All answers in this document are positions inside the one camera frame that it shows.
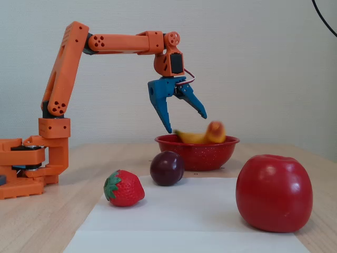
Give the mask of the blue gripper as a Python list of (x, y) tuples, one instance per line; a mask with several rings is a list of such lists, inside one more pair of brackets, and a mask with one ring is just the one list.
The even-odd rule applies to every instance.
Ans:
[(175, 95), (178, 99), (184, 100), (206, 119), (205, 107), (194, 95), (194, 91), (189, 84), (177, 85), (186, 80), (185, 76), (161, 77), (158, 80), (148, 82), (150, 101), (162, 121), (166, 131), (172, 133), (166, 98)]

